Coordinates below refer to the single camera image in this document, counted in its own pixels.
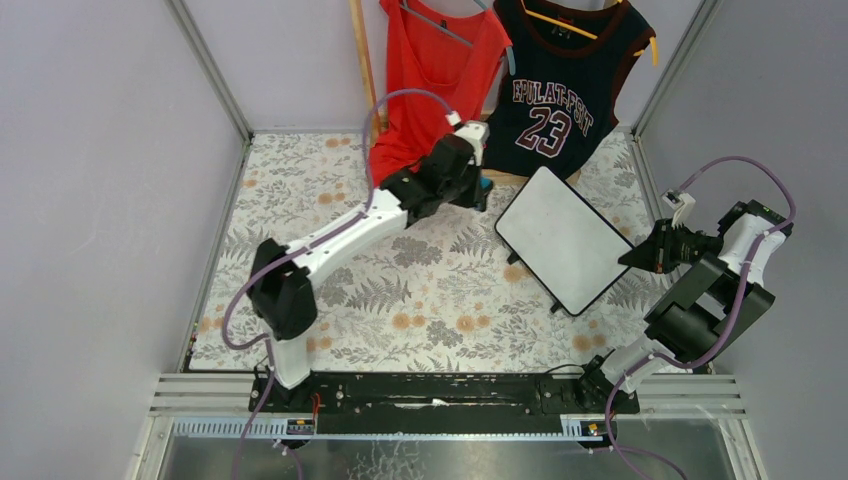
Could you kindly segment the white whiteboard black frame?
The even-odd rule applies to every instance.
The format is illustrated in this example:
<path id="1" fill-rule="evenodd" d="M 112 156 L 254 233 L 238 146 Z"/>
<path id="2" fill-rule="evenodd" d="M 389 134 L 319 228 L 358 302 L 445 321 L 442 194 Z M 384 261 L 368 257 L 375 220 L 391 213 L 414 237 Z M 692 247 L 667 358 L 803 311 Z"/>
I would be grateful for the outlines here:
<path id="1" fill-rule="evenodd" d="M 554 299 L 551 311 L 582 315 L 630 269 L 634 244 L 549 169 L 538 169 L 495 221 L 494 231 Z"/>

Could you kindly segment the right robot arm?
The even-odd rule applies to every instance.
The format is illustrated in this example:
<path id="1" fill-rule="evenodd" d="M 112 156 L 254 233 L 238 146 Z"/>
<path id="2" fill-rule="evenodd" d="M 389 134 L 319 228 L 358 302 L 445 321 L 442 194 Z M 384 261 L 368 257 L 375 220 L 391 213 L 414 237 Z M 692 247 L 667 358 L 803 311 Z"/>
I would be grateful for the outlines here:
<path id="1" fill-rule="evenodd" d="M 764 268 L 793 227 L 755 200 L 736 203 L 715 235 L 657 221 L 619 263 L 657 274 L 686 270 L 646 314 L 640 337 L 584 366 L 574 386 L 580 408 L 615 409 L 650 375 L 667 367 L 695 370 L 730 346 L 774 304 Z"/>

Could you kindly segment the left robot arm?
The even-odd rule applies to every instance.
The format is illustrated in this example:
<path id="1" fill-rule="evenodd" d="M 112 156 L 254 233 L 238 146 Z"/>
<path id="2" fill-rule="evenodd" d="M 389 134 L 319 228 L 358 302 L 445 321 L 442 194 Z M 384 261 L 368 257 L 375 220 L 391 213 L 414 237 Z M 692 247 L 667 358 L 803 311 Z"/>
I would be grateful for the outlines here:
<path id="1" fill-rule="evenodd" d="M 246 291 L 264 322 L 271 371 L 293 389 L 311 374 L 305 332 L 317 319 L 317 290 L 363 250 L 452 204 L 483 210 L 487 190 L 482 160 L 488 133 L 469 122 L 436 142 L 416 169 L 403 168 L 383 180 L 370 198 L 322 229 L 289 245 L 260 244 Z"/>

